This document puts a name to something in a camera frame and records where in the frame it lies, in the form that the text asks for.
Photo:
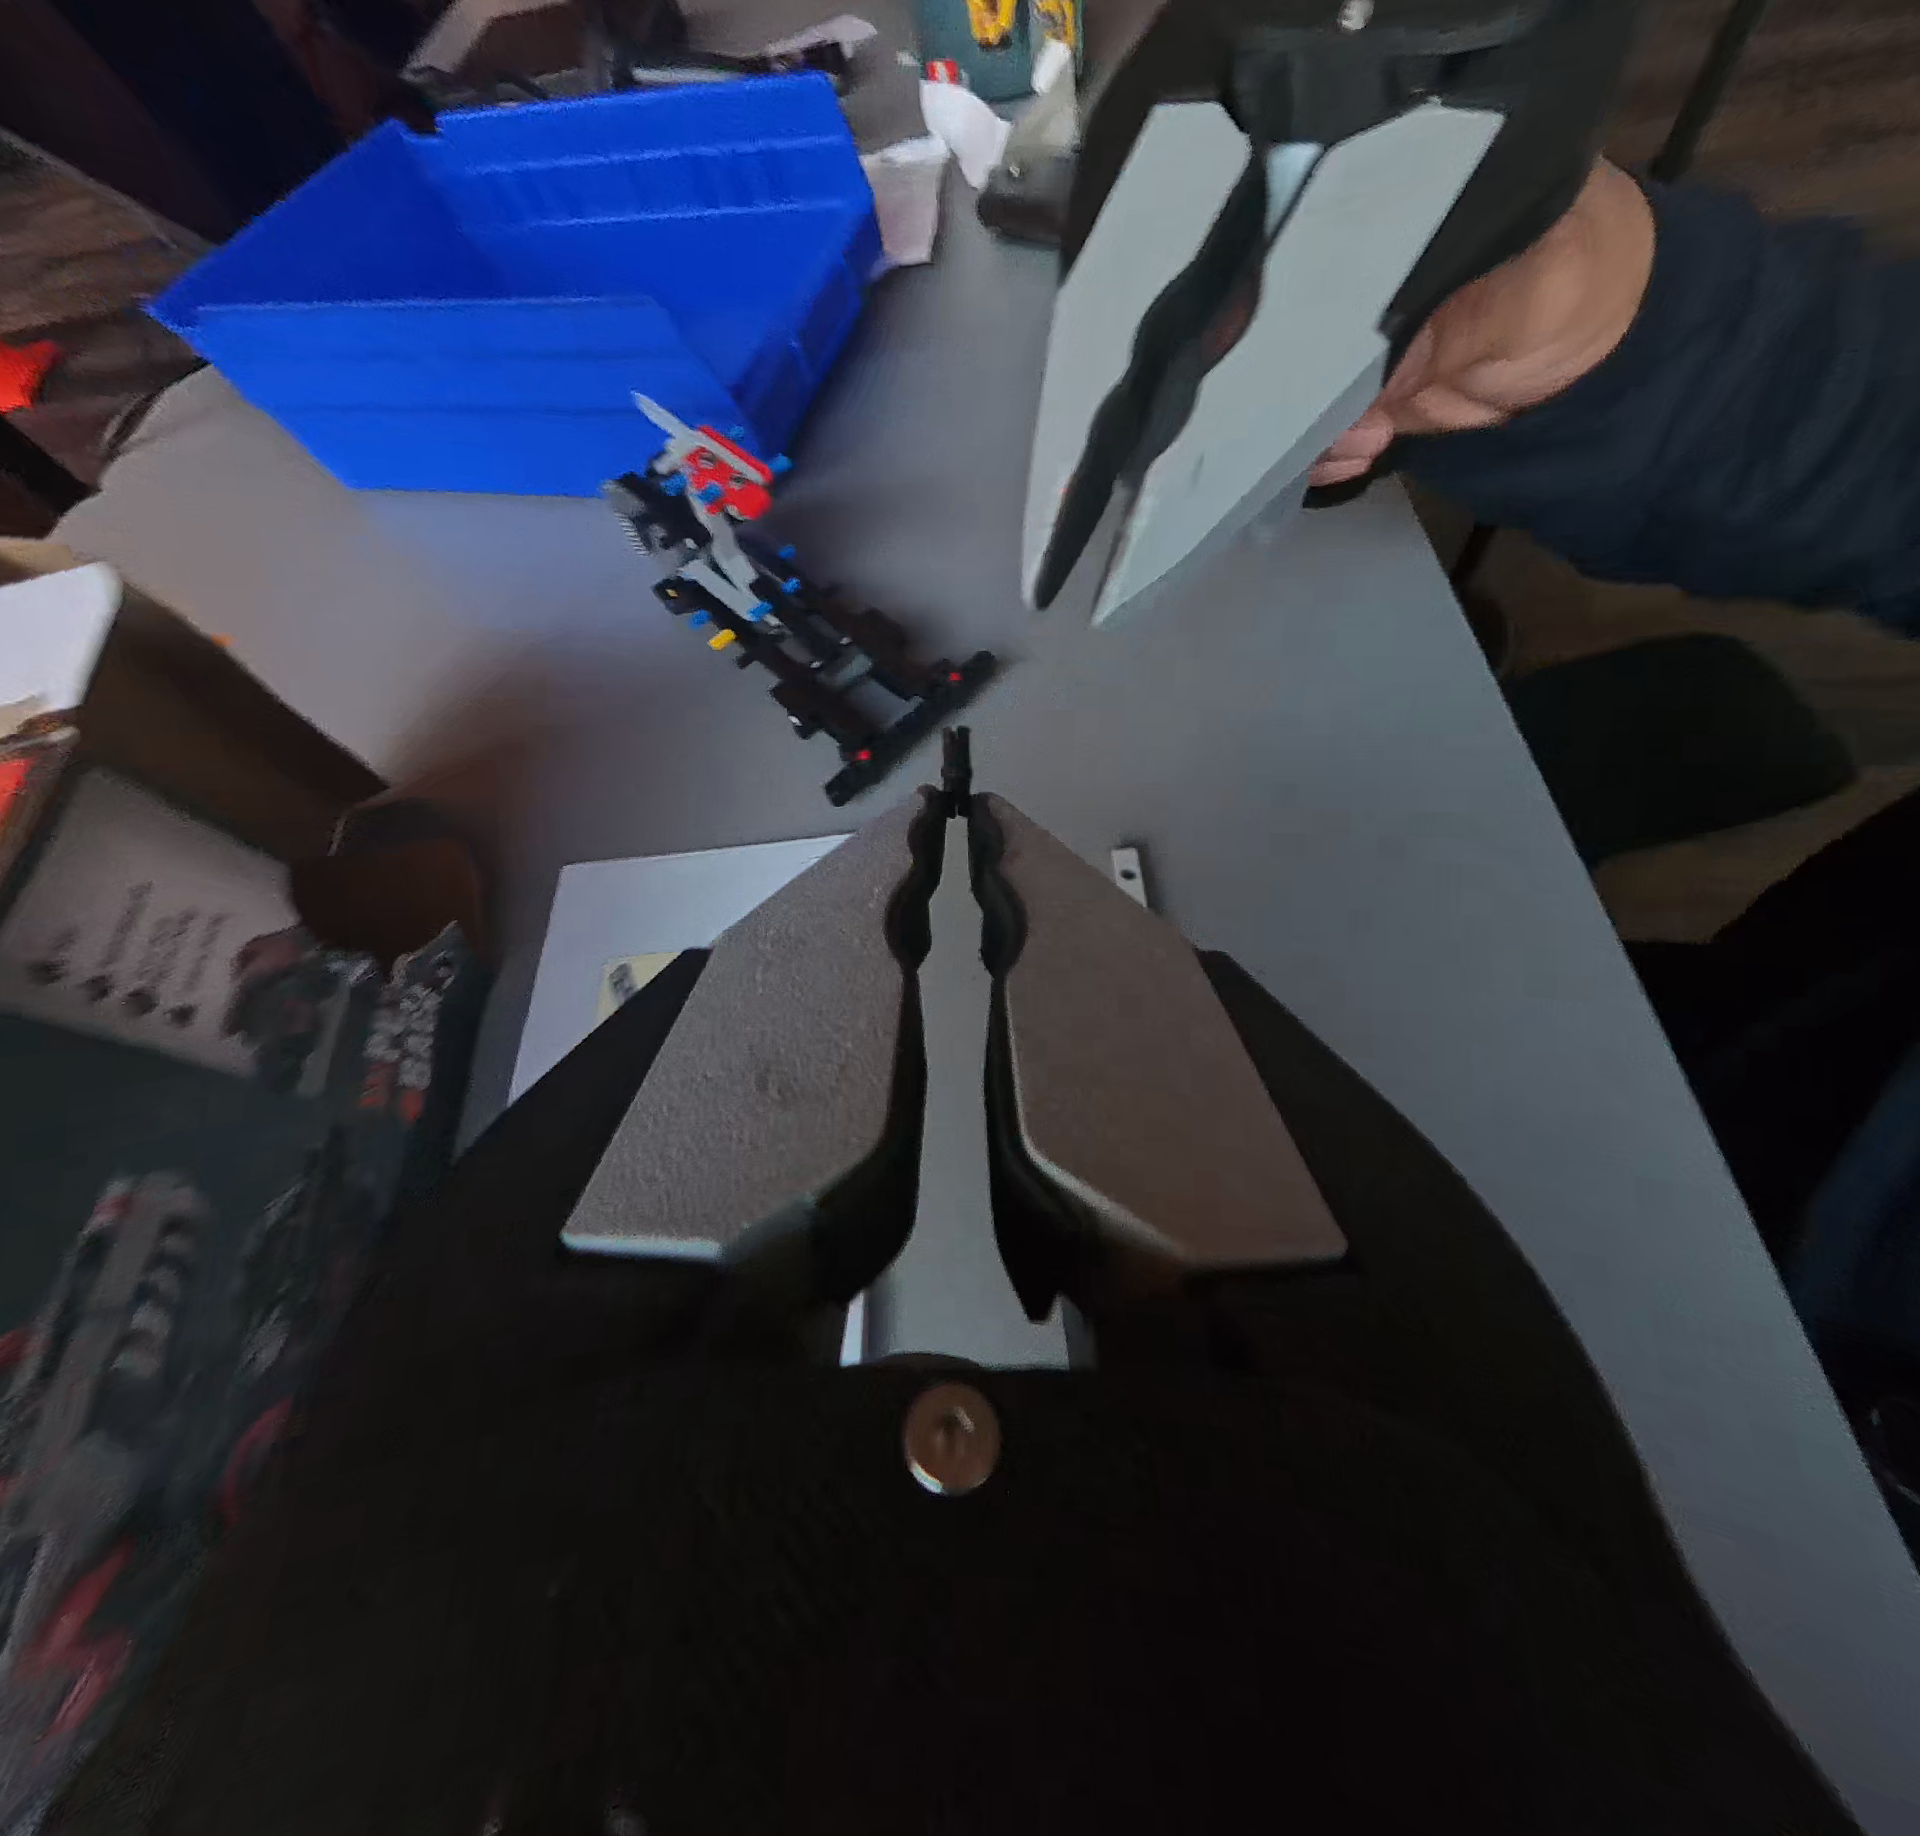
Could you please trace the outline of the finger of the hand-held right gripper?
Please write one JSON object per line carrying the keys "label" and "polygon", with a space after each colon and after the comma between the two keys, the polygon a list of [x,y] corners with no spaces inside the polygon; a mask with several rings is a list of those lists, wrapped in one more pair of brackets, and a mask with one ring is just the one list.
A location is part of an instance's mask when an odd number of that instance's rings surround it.
{"label": "finger of the hand-held right gripper", "polygon": [[1223,101],[1101,101],[1059,237],[1022,506],[1022,601],[1041,615],[1105,551],[1118,579],[1154,463],[1184,429],[1197,342],[1258,249],[1260,157]]}
{"label": "finger of the hand-held right gripper", "polygon": [[1383,382],[1385,309],[1405,287],[1503,117],[1438,101],[1330,149],[1286,145],[1266,164],[1290,184],[1260,261],[1257,307],[1207,370],[1185,427],[1142,476],[1091,626],[1138,617],[1272,506]]}

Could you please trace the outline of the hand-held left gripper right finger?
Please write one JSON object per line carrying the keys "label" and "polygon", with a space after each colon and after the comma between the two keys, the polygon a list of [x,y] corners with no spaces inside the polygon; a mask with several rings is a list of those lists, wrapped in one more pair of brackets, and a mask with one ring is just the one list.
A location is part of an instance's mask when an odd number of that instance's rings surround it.
{"label": "hand-held left gripper right finger", "polygon": [[1000,796],[968,867],[992,1227],[1020,1308],[1320,1270],[1347,1236],[1195,950]]}

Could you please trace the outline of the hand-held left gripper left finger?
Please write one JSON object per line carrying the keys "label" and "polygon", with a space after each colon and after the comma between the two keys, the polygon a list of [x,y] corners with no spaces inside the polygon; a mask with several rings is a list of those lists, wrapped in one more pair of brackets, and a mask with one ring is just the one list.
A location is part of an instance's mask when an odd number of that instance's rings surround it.
{"label": "hand-held left gripper left finger", "polygon": [[846,1306],[899,1254],[925,1098],[931,794],[876,816],[708,952],[562,1248]]}

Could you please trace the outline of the partly built lego model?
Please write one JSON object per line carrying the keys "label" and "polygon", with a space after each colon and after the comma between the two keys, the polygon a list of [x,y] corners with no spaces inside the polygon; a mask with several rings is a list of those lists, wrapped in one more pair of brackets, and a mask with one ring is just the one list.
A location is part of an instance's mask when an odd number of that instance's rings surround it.
{"label": "partly built lego model", "polygon": [[759,530],[789,463],[755,457],[643,393],[631,399],[659,451],[609,480],[603,498],[627,543],[657,567],[655,601],[710,654],[763,672],[797,741],[834,747],[824,796],[848,808],[982,697],[998,658],[925,652],[895,620],[807,577],[797,551]]}

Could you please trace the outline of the person's right forearm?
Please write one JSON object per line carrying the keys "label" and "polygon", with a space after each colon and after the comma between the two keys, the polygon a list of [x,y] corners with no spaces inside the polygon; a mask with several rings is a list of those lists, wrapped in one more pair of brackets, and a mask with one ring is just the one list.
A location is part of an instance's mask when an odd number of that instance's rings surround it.
{"label": "person's right forearm", "polygon": [[1616,350],[1507,423],[1414,439],[1410,480],[1576,571],[1918,632],[1918,273],[1835,220],[1649,186]]}

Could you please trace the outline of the lego instruction booklet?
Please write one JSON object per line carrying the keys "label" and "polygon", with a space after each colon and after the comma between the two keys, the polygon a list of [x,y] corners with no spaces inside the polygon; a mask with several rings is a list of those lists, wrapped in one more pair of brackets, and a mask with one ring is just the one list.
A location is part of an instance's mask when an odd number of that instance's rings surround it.
{"label": "lego instruction booklet", "polygon": [[674,958],[710,948],[842,842],[842,834],[830,834],[562,869],[509,1100],[530,1090]]}

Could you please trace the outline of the dark lego set box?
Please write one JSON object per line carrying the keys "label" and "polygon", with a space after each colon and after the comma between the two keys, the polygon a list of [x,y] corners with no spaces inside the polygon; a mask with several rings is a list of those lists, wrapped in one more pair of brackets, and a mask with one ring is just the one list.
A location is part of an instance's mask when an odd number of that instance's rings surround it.
{"label": "dark lego set box", "polygon": [[179,1629],[442,1175],[487,986],[457,830],[122,591],[80,709],[2,737],[3,1833]]}

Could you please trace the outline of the person's right hand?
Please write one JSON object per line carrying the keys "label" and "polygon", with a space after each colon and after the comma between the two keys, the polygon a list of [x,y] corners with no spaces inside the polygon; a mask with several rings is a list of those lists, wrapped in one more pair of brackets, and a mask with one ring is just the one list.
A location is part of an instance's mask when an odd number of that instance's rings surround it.
{"label": "person's right hand", "polygon": [[1426,318],[1369,409],[1314,461],[1308,486],[1363,480],[1397,441],[1491,429],[1562,395],[1631,328],[1655,239],[1641,186],[1596,159],[1535,243]]}

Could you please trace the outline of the clear plastic bag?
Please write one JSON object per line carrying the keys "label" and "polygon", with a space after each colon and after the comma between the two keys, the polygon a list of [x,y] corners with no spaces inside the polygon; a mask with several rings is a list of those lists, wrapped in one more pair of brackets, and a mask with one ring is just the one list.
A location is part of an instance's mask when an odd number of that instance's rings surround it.
{"label": "clear plastic bag", "polygon": [[1063,42],[1045,40],[1032,66],[1030,105],[976,192],[978,224],[1002,241],[1057,251],[1079,145],[1075,54]]}

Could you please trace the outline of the white plastic bag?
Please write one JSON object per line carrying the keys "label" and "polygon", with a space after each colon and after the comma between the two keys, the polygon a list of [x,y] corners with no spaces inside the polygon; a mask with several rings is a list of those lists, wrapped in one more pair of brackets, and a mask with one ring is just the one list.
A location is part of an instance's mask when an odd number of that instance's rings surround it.
{"label": "white plastic bag", "polygon": [[878,232],[872,283],[933,261],[949,161],[947,145],[935,135],[905,139],[862,157]]}
{"label": "white plastic bag", "polygon": [[972,192],[984,192],[1000,168],[1012,123],[972,93],[961,66],[927,60],[919,70],[919,107],[925,133],[941,143]]}

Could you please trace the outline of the blue plastic bin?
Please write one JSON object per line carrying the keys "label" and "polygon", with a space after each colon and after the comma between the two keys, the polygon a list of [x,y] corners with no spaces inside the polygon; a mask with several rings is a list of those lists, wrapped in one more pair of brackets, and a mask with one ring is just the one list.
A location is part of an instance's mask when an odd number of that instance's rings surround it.
{"label": "blue plastic bin", "polygon": [[801,74],[386,123],[148,314],[347,488],[592,498],[639,401],[787,453],[878,261]]}

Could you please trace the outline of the person's leg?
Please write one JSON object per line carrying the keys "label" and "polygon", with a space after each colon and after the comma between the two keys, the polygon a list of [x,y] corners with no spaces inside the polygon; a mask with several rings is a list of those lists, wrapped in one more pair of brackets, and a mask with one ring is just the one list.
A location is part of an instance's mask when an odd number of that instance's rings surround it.
{"label": "person's leg", "polygon": [[1918,796],[1626,954],[1916,1554]]}

